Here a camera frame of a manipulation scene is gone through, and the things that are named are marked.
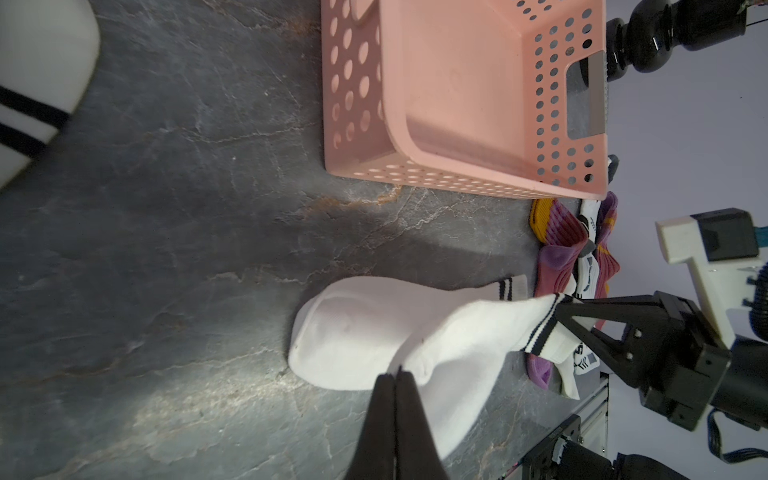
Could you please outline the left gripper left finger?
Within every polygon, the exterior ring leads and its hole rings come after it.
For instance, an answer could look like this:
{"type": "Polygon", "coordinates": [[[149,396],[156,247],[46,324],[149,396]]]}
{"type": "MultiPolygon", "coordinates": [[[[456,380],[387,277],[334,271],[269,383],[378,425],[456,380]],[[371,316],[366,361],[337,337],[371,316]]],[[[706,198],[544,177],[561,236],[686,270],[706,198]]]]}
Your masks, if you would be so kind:
{"type": "Polygon", "coordinates": [[[389,374],[375,382],[353,459],[345,479],[394,479],[396,457],[396,381],[389,374]]]}

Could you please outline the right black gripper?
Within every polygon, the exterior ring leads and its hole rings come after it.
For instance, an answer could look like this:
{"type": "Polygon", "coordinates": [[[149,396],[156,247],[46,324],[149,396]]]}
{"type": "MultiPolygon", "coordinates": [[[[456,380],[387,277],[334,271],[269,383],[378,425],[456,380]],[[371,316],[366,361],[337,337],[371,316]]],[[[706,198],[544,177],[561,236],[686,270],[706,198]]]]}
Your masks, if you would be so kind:
{"type": "Polygon", "coordinates": [[[738,335],[725,345],[693,301],[663,292],[570,300],[555,318],[626,385],[641,386],[645,408],[676,426],[695,430],[711,407],[749,428],[767,426],[767,343],[738,335]],[[623,324],[621,338],[578,323],[592,320],[623,324]],[[651,360],[645,378],[638,335],[658,342],[641,349],[651,360]]]}

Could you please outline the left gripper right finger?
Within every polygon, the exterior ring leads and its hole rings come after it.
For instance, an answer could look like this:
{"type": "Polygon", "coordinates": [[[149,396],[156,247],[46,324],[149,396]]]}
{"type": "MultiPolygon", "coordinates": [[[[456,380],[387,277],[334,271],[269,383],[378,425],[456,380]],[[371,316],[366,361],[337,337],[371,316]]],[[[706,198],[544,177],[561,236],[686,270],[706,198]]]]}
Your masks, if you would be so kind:
{"type": "Polygon", "coordinates": [[[447,479],[424,412],[414,376],[395,377],[395,478],[447,479]]]}

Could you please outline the white sock two black stripes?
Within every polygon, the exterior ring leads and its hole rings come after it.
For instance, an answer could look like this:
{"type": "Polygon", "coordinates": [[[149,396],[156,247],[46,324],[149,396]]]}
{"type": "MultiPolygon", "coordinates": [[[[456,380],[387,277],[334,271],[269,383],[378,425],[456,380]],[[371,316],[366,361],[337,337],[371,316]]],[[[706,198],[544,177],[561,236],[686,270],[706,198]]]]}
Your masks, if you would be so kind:
{"type": "Polygon", "coordinates": [[[288,365],[297,377],[319,388],[370,390],[401,345],[430,321],[477,300],[527,297],[524,275],[458,290],[385,277],[345,278],[298,310],[288,365]]]}

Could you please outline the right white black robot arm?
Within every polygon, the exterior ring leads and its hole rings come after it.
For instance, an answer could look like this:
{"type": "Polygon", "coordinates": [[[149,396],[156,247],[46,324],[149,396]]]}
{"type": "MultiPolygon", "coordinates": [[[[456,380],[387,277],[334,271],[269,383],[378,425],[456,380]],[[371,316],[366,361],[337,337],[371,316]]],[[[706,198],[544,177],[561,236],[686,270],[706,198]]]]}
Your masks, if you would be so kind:
{"type": "Polygon", "coordinates": [[[642,405],[692,431],[704,419],[708,448],[726,464],[764,459],[748,447],[726,452],[716,414],[753,430],[767,425],[767,271],[737,295],[750,338],[720,338],[700,305],[668,293],[561,303],[553,318],[589,347],[642,405]]]}

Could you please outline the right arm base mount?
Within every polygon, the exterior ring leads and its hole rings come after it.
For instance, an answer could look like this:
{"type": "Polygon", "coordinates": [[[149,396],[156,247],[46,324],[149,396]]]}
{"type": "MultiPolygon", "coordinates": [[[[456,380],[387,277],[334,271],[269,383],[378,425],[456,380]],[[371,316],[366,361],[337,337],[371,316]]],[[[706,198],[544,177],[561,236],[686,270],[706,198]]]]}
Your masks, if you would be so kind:
{"type": "Polygon", "coordinates": [[[572,414],[514,467],[521,479],[686,480],[646,456],[619,454],[611,461],[579,442],[581,418],[572,414]]]}

